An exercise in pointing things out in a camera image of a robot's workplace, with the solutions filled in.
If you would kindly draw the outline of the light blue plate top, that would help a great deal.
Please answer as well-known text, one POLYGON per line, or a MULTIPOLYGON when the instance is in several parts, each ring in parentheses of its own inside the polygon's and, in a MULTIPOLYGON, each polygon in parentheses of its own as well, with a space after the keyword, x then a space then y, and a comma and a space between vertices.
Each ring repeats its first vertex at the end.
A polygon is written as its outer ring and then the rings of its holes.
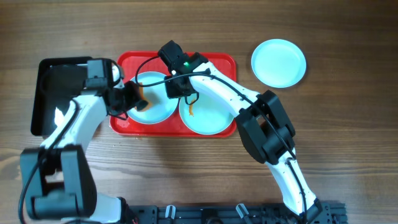
MULTIPOLYGON (((160 72, 144 72, 138 74, 137 81, 141 85, 148 85, 163 81, 165 77, 166 75, 160 72)), ((141 124, 160 123, 170 117, 178 106, 177 98, 168 98, 164 83, 144 87, 143 96, 149 102, 145 110, 137 111, 133 108, 127 112, 131 119, 141 124)))

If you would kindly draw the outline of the light blue plate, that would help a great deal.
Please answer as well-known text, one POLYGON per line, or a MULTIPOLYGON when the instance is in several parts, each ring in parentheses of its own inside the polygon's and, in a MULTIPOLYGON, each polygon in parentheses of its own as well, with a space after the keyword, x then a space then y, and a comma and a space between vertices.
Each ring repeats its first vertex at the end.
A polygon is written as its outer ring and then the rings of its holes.
POLYGON ((294 43, 284 39, 270 39, 254 49, 251 68, 263 84, 273 88, 288 88, 305 76, 307 61, 294 43))
MULTIPOLYGON (((160 72, 144 72, 138 74, 137 81, 141 85, 148 85, 163 81, 165 77, 166 75, 160 72)), ((145 110, 137 111, 133 108, 127 112, 131 119, 141 124, 160 123, 170 117, 178 106, 177 98, 168 98, 164 83, 144 87, 143 96, 149 102, 145 110)))
POLYGON ((214 135, 227 129, 233 122, 233 115, 221 107, 214 99, 199 94, 199 99, 192 105, 182 98, 178 108, 184 125, 197 134, 214 135))

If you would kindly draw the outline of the orange green sponge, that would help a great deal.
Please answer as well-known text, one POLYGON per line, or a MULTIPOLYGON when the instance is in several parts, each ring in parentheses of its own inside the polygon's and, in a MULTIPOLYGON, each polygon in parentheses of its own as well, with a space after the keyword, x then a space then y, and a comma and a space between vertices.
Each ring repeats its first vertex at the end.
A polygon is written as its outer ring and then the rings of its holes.
POLYGON ((140 101, 136 105, 136 110, 138 112, 144 112, 152 107, 152 103, 144 96, 144 88, 141 86, 141 83, 138 83, 137 85, 138 85, 140 101))

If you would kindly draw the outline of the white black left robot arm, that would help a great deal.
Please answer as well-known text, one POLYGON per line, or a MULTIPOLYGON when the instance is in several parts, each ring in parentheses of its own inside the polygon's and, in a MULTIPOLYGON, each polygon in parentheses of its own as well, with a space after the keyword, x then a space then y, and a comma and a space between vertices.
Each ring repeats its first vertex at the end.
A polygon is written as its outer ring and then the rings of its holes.
POLYGON ((106 117, 126 119, 130 109, 148 105, 139 86, 125 82, 108 58, 48 58, 39 66, 37 93, 53 103, 45 113, 61 112, 63 121, 20 155, 19 221, 137 223, 125 199, 97 192, 85 152, 106 117))

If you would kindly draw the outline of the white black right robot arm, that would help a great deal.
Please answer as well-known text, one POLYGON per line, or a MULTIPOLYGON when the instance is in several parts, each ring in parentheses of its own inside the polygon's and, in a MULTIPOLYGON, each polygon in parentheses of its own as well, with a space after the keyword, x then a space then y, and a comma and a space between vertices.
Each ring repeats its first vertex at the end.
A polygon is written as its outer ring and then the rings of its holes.
POLYGON ((311 223, 322 205, 310 190, 295 155, 295 129, 275 93, 260 94, 221 73, 204 55, 188 55, 174 41, 157 55, 170 76, 165 78, 170 98, 206 95, 234 117, 245 150, 271 171, 285 206, 300 223, 311 223))

